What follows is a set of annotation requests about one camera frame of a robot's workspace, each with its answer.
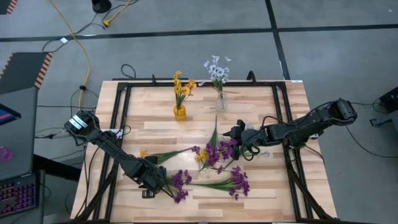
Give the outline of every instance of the yellow cable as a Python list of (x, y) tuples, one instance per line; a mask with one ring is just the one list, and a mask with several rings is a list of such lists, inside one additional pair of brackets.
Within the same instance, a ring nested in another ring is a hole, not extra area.
[[(86, 74), (86, 78), (85, 81), (83, 82), (83, 86), (86, 85), (86, 82), (88, 80), (88, 77), (90, 76), (90, 58), (88, 57), (87, 51), (86, 49), (82, 46), (82, 44), (76, 39), (75, 33), (72, 30), (72, 28), (70, 27), (68, 21), (65, 19), (65, 17), (63, 16), (63, 14), (60, 12), (60, 10), (55, 6), (54, 2), (52, 0), (50, 0), (51, 5), (55, 8), (55, 10), (57, 10), (57, 12), (60, 14), (60, 16), (62, 17), (62, 19), (65, 21), (65, 23), (67, 24), (70, 33), (72, 34), (73, 40), (75, 40), (81, 47), (81, 49), (83, 49), (85, 55), (86, 55), (86, 59), (87, 59), (87, 74)], [(83, 90), (80, 90), (80, 95), (79, 95), (79, 110), (81, 108), (81, 98), (83, 96)]]
[(106, 27), (109, 27), (109, 25), (111, 25), (112, 20), (113, 20), (116, 16), (118, 16), (119, 13), (120, 13), (121, 11), (123, 11), (125, 8), (127, 8), (127, 7), (129, 6), (130, 2), (131, 2), (131, 0), (129, 0), (129, 1), (126, 3), (126, 5), (123, 6), (123, 8), (121, 8), (117, 13), (115, 13), (110, 19), (104, 20), (104, 21), (103, 21), (103, 24), (104, 24)]

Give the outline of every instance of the table leg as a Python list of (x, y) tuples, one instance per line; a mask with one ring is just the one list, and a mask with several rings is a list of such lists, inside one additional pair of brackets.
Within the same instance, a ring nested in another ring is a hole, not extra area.
[(33, 171), (45, 170), (46, 174), (62, 177), (67, 180), (79, 181), (81, 169), (73, 166), (68, 166), (60, 162), (55, 162), (50, 159), (33, 155)]

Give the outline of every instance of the yellow plug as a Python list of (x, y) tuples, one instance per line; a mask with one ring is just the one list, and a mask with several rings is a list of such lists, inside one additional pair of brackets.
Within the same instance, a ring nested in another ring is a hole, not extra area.
[(103, 23), (106, 27), (109, 27), (109, 25), (111, 25), (111, 21), (108, 21), (108, 20), (102, 21), (102, 23)]

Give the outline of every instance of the orange striped tape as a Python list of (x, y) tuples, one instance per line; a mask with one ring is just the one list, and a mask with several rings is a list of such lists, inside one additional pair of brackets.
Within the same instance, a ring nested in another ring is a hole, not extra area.
[(39, 74), (37, 75), (37, 78), (36, 78), (36, 82), (35, 82), (35, 86), (38, 89), (40, 89), (40, 87), (43, 84), (44, 76), (47, 73), (47, 69), (49, 69), (49, 66), (50, 66), (50, 63), (51, 63), (51, 60), (52, 60), (52, 56), (53, 56), (53, 53), (48, 53), (45, 56), (44, 62), (42, 64), (42, 68), (40, 69)]
[(14, 53), (11, 54), (11, 56), (8, 58), (6, 65), (4, 66), (4, 69), (1, 70), (0, 72), (0, 78), (2, 77), (3, 73), (6, 71), (6, 68), (8, 66), (8, 63), (10, 63), (12, 56), (14, 56)]
[(11, 0), (10, 5), (8, 6), (6, 11), (7, 15), (10, 15), (13, 12), (14, 8), (17, 6), (17, 2), (18, 0)]

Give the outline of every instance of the yellow vase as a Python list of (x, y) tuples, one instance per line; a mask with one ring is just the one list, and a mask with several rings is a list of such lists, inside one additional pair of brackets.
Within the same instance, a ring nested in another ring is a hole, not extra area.
[(185, 110), (184, 105), (181, 105), (178, 109), (177, 105), (174, 106), (174, 116), (177, 121), (183, 121), (187, 118), (187, 111)]

